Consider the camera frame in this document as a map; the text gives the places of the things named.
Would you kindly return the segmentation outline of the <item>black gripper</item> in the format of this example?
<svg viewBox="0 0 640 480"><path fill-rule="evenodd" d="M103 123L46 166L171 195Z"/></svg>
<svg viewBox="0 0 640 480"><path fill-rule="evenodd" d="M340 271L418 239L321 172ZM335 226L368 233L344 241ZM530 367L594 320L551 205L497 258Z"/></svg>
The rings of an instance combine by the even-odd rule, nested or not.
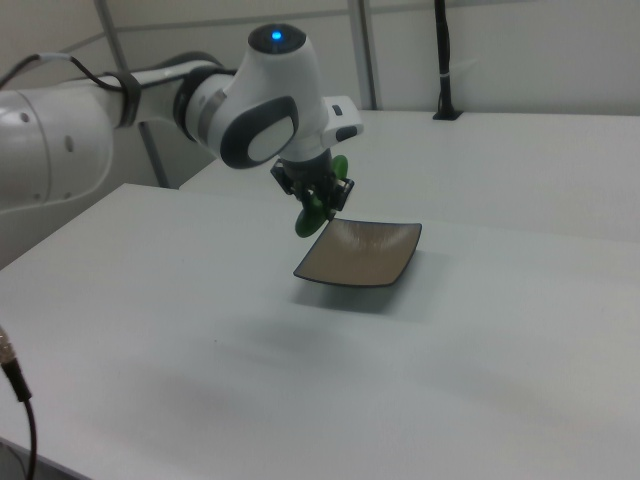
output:
<svg viewBox="0 0 640 480"><path fill-rule="evenodd" d="M316 192L326 193L332 186L325 201L326 218L331 221L344 209L355 186L354 181L349 178L335 181L331 162L330 153L322 153L302 162L279 158L271 167L270 173L287 195L295 195L298 188L298 200L303 206L320 206L321 201Z"/></svg>

